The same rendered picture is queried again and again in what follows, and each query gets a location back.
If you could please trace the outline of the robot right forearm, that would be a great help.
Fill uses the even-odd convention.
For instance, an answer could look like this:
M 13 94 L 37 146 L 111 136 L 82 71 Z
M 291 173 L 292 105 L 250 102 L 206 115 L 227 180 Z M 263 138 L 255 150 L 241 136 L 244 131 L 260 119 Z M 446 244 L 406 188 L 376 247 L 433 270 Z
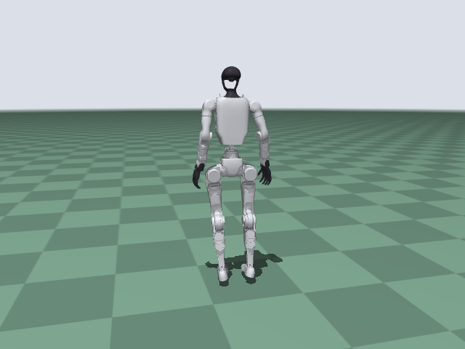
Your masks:
M 270 157 L 269 146 L 270 146 L 270 136 L 269 136 L 268 139 L 259 142 L 259 147 L 260 147 L 260 150 L 259 150 L 259 152 L 260 152 L 259 153 L 259 157 L 260 157 L 259 163 L 261 165 L 263 165 L 263 166 L 265 166 L 265 161 L 269 160 L 269 157 Z M 269 162 L 270 162 L 270 160 L 269 160 Z

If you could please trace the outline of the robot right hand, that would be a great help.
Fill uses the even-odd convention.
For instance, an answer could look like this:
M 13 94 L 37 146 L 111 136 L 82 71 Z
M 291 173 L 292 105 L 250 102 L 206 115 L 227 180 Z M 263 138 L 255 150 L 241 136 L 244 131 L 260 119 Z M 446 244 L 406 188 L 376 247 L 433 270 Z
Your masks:
M 271 171 L 270 171 L 270 168 L 269 168 L 269 166 L 270 166 L 269 160 L 265 161 L 265 166 L 263 166 L 261 164 L 260 164 L 260 166 L 261 166 L 261 169 L 260 169 L 260 171 L 259 171 L 259 173 L 257 175 L 260 175 L 260 173 L 262 172 L 262 178 L 261 178 L 261 180 L 259 182 L 263 181 L 263 179 L 264 179 L 264 182 L 262 184 L 265 183 L 265 185 L 266 184 L 269 185 L 270 182 L 271 182 L 271 179 L 272 179 L 271 178 Z

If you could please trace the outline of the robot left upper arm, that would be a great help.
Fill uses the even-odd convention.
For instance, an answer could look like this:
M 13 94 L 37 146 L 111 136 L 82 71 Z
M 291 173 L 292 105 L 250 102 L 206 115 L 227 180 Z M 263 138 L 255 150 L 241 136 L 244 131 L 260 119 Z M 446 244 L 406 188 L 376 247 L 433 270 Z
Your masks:
M 206 100 L 202 106 L 201 126 L 202 135 L 201 141 L 210 142 L 212 139 L 212 132 L 210 132 L 212 122 L 212 111 L 216 108 L 217 99 Z

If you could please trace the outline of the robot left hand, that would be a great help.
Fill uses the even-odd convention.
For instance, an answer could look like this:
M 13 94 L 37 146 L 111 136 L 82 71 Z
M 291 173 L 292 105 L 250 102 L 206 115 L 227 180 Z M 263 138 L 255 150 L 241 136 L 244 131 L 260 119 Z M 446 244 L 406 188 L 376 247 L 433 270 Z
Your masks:
M 193 172 L 193 184 L 194 184 L 194 186 L 196 188 L 200 188 L 199 185 L 198 185 L 198 179 L 200 177 L 200 172 L 203 171 L 204 167 L 205 167 L 204 163 L 201 163 L 199 165 L 199 167 L 197 167 L 197 165 L 195 165 L 195 170 Z

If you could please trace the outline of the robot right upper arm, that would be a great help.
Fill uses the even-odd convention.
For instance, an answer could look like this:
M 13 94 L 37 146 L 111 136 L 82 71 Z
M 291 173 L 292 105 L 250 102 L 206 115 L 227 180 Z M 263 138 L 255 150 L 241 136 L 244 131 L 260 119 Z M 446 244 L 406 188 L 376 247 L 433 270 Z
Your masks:
M 263 141 L 269 138 L 269 132 L 267 131 L 266 122 L 262 113 L 262 107 L 256 100 L 248 100 L 249 112 L 253 114 L 254 123 L 256 124 L 258 131 L 256 132 L 256 138 L 258 141 Z

